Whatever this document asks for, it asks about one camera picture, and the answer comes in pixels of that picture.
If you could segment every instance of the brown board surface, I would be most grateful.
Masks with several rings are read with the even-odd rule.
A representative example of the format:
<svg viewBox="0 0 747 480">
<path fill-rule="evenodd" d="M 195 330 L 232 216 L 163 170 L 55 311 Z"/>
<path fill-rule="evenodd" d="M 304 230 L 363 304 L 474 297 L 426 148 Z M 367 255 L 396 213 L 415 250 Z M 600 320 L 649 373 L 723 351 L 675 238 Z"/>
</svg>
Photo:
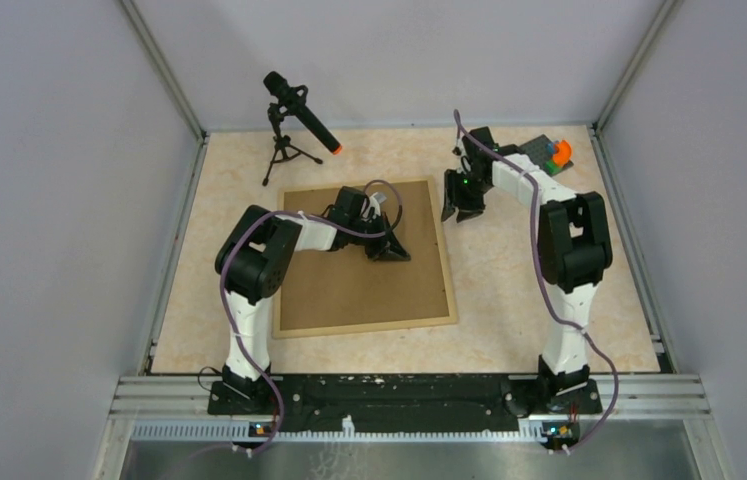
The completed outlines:
<svg viewBox="0 0 747 480">
<path fill-rule="evenodd" d="M 394 232 L 411 255 L 408 262 L 374 262 L 364 248 L 294 254 L 276 300 L 274 336 L 428 327 L 456 322 L 452 282 L 440 227 L 434 181 L 393 183 L 403 201 L 402 221 Z M 351 185 L 363 188 L 362 185 Z M 284 191 L 282 209 L 322 212 L 335 201 L 340 185 Z M 391 221 L 397 200 L 384 185 L 368 190 L 388 199 L 382 210 Z"/>
</svg>

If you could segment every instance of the tripod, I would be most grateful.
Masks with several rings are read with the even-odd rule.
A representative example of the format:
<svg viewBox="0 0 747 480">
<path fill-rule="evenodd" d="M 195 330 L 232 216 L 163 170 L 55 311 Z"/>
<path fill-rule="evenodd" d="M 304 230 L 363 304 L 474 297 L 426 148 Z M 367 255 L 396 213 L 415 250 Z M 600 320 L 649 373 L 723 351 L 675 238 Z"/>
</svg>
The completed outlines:
<svg viewBox="0 0 747 480">
<path fill-rule="evenodd" d="M 323 160 L 320 160 L 317 157 L 313 157 L 308 152 L 300 150 L 294 145 L 291 145 L 291 137 L 282 135 L 282 129 L 279 125 L 282 123 L 282 120 L 285 119 L 285 116 L 287 116 L 287 110 L 285 110 L 285 112 L 282 112 L 279 105 L 276 103 L 271 103 L 270 107 L 267 108 L 267 118 L 270 120 L 270 125 L 273 127 L 274 136 L 273 158 L 270 159 L 270 166 L 267 167 L 267 175 L 264 176 L 264 180 L 261 182 L 261 185 L 265 187 L 268 183 L 270 183 L 270 172 L 273 171 L 273 165 L 277 163 L 290 162 L 300 155 L 304 155 L 314 160 L 314 163 L 318 165 L 321 165 L 323 163 Z M 288 148 L 293 149 L 295 153 L 293 153 L 292 155 L 288 155 Z M 279 152 L 282 152 L 282 158 L 276 159 L 276 157 L 279 156 Z"/>
</svg>

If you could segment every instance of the beige table surface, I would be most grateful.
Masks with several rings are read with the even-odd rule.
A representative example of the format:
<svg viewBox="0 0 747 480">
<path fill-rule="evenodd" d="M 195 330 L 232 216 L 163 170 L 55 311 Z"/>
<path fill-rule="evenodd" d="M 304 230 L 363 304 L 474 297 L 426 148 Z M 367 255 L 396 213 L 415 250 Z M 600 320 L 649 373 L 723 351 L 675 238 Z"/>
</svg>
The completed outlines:
<svg viewBox="0 0 747 480">
<path fill-rule="evenodd" d="M 492 132 L 500 144 L 524 143 L 540 134 L 566 139 L 573 147 L 576 166 L 556 179 L 574 190 L 597 190 L 605 197 L 584 126 L 494 127 Z M 440 199 L 444 170 L 458 165 L 451 153 L 454 127 L 337 130 L 335 136 L 344 146 L 338 156 L 329 154 L 308 132 L 289 133 L 294 144 L 323 158 L 325 164 L 300 157 L 277 165 L 266 188 L 261 180 L 272 154 L 270 132 L 211 135 L 153 372 L 194 373 L 206 365 L 222 367 L 228 355 L 229 326 L 220 303 L 214 257 L 250 204 L 275 209 L 279 190 L 287 187 L 424 175 L 436 178 Z M 528 208 L 497 189 L 485 201 L 481 217 L 444 224 L 457 325 L 271 339 L 273 372 L 537 371 L 551 320 L 532 270 Z M 609 224 L 614 263 L 594 299 L 590 331 L 621 371 L 657 371 L 649 330 L 611 212 Z M 589 361 L 593 371 L 608 370 L 593 353 Z"/>
</svg>

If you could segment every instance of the table top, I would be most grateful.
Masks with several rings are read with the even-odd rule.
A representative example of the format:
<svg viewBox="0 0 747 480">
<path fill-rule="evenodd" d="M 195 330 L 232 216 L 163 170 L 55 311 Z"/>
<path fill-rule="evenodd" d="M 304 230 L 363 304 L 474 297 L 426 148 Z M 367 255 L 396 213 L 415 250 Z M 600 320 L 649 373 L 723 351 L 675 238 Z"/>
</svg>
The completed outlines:
<svg viewBox="0 0 747 480">
<path fill-rule="evenodd" d="M 541 134 L 567 140 L 575 166 L 556 179 L 606 197 L 585 126 L 492 127 L 501 145 Z M 218 293 L 214 257 L 251 204 L 275 209 L 286 188 L 400 180 L 432 175 L 443 195 L 443 173 L 456 168 L 455 128 L 360 129 L 333 132 L 343 151 L 332 156 L 306 131 L 293 143 L 322 158 L 299 157 L 274 167 L 271 132 L 212 134 L 152 364 L 154 373 L 220 368 L 229 326 Z M 536 372 L 549 324 L 532 270 L 528 208 L 493 189 L 485 214 L 444 224 L 459 321 L 456 325 L 323 337 L 271 339 L 275 373 Z M 589 331 L 620 371 L 658 371 L 650 332 L 615 224 L 608 212 L 614 263 L 591 308 Z M 592 371 L 608 366 L 589 353 Z"/>
</svg>

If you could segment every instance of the gray wall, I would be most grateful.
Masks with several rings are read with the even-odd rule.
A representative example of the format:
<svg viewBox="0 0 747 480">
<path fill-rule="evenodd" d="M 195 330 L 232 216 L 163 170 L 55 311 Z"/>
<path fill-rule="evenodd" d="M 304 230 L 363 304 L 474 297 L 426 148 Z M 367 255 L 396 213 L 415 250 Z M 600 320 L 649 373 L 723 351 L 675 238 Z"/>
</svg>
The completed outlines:
<svg viewBox="0 0 747 480">
<path fill-rule="evenodd" d="M 195 152 L 114 1 L 0 2 L 0 478 L 90 475 Z"/>
<path fill-rule="evenodd" d="M 203 126 L 245 130 L 270 70 L 332 126 L 591 121 L 661 1 L 136 3 Z"/>
<path fill-rule="evenodd" d="M 607 138 L 676 356 L 747 478 L 747 2 L 685 2 Z"/>
</svg>

